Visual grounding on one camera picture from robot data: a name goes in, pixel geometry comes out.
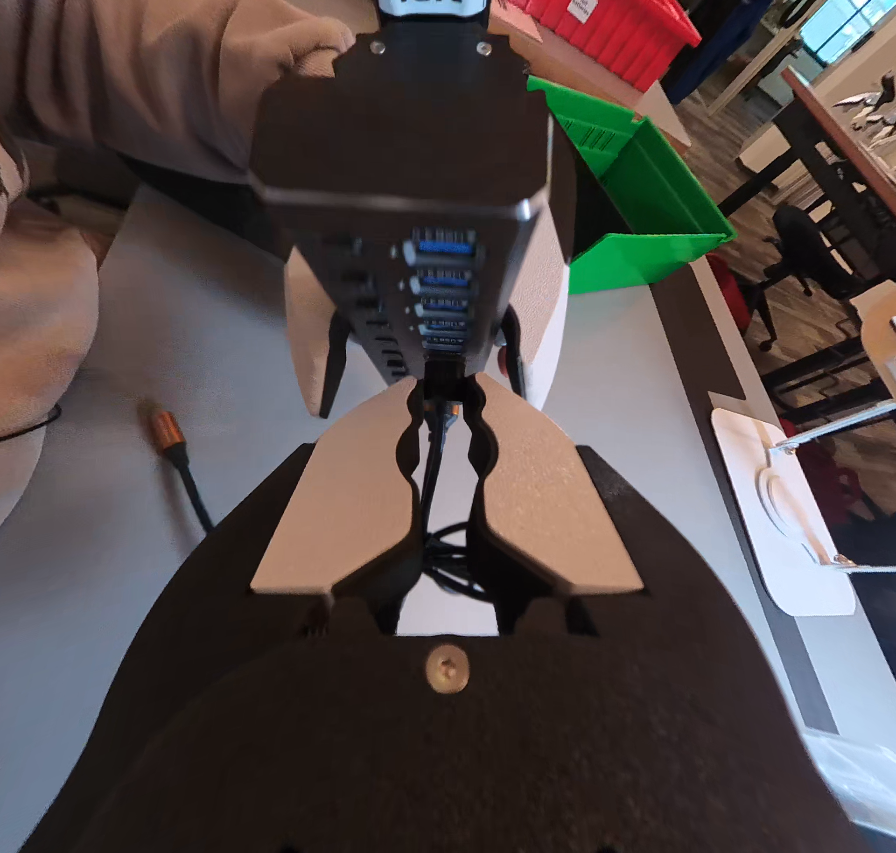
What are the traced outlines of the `dark red plastic object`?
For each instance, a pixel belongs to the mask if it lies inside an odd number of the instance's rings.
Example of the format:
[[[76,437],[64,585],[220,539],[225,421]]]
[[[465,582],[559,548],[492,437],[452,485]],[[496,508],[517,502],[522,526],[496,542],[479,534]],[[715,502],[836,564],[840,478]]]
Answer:
[[[857,523],[864,516],[856,508],[864,502],[864,491],[854,469],[837,459],[836,443],[824,438],[799,445],[793,451],[831,529]]]

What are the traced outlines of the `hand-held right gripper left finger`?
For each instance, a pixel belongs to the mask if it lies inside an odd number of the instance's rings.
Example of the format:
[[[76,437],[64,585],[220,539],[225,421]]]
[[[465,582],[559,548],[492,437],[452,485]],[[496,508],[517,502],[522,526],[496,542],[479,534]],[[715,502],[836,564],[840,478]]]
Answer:
[[[358,405],[316,441],[252,577],[253,593],[328,608],[359,599],[395,635],[422,573],[424,530],[413,473],[423,393],[402,379]]]

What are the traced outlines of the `green plastic bin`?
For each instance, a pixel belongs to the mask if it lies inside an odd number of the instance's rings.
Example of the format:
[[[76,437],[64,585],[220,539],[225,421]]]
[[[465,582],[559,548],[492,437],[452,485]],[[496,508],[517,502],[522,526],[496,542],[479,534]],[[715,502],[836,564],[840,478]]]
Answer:
[[[660,282],[735,230],[649,118],[530,76],[576,149],[572,294]]]

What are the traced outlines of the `red stool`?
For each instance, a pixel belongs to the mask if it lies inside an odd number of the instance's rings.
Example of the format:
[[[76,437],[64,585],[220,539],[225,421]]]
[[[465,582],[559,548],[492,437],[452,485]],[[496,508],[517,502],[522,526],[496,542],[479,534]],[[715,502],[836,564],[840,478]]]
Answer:
[[[705,257],[735,326],[741,337],[745,337],[753,321],[755,307],[749,304],[741,279],[729,267],[728,262],[716,252],[708,253]]]

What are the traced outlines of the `wooden document board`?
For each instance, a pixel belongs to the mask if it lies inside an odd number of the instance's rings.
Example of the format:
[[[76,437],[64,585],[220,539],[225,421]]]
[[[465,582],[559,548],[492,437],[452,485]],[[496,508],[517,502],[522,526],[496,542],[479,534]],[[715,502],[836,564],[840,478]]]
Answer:
[[[860,339],[890,399],[895,400],[895,292],[884,292],[862,314]]]

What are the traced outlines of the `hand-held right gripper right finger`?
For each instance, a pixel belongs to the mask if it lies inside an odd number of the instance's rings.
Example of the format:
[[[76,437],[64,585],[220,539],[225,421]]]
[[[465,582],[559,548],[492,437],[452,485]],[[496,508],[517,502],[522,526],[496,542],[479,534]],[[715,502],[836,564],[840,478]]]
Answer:
[[[476,489],[467,562],[500,635],[530,604],[644,591],[644,581],[574,442],[487,374],[466,380]]]

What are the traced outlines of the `wooden top office desk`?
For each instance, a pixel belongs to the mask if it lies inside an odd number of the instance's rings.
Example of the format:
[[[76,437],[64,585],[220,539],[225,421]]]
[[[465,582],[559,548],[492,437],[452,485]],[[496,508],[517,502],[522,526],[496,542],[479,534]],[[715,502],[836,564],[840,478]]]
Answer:
[[[821,230],[841,258],[869,282],[895,280],[895,188],[886,167],[859,142],[811,83],[792,68],[783,81],[793,99],[773,119],[787,147],[765,168],[718,203],[725,217],[743,207],[778,176],[801,163],[820,194],[810,212],[827,203]]]

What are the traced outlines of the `black multi-port usb hub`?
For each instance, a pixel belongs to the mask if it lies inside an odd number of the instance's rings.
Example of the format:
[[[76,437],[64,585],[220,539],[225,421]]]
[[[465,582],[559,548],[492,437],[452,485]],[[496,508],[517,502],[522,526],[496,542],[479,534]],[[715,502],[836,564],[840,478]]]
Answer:
[[[464,377],[549,204],[554,131],[524,88],[288,78],[263,96],[250,179],[388,384]]]

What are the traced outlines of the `red plastic bin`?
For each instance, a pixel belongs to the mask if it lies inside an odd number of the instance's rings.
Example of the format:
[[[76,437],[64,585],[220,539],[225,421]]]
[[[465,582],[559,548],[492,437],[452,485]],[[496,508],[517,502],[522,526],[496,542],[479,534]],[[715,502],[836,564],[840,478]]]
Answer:
[[[701,42],[678,0],[507,1],[641,92]]]

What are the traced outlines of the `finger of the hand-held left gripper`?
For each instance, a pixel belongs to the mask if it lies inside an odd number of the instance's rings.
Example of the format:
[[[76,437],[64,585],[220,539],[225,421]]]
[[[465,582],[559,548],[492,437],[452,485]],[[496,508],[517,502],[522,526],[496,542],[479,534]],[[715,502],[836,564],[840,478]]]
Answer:
[[[326,420],[342,384],[350,351],[360,344],[297,246],[284,267],[287,337],[308,413]]]
[[[569,267],[553,225],[537,225],[512,290],[509,308],[519,324],[522,397],[543,410],[561,353]]]

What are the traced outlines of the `white lamp base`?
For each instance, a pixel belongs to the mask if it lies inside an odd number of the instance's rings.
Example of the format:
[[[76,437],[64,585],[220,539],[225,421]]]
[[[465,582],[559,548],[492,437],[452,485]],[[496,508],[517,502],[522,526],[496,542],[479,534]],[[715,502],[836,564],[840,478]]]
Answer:
[[[796,456],[811,433],[787,437],[749,416],[714,409],[711,425],[763,585],[793,617],[850,616],[851,575],[893,574],[843,556]]]

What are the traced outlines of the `black office chair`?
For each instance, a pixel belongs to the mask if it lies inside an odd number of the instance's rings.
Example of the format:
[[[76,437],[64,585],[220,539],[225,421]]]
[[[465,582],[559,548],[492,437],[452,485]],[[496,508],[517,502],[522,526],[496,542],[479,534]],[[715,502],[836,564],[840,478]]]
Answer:
[[[845,302],[866,291],[868,283],[845,269],[833,255],[818,226],[803,210],[792,205],[780,206],[772,216],[776,234],[764,238],[778,252],[778,262],[763,270],[761,280],[744,292],[752,314],[759,316],[767,338],[758,349],[771,351],[778,332],[771,317],[767,292],[785,280],[795,280],[809,299],[816,291],[837,302]]]

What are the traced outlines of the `blue hanging garment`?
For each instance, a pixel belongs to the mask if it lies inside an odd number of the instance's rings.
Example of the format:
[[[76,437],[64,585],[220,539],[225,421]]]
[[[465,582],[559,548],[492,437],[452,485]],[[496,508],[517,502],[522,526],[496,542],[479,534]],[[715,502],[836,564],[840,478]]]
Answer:
[[[773,0],[702,0],[690,13],[699,43],[682,49],[661,79],[673,106],[690,96],[752,36]]]

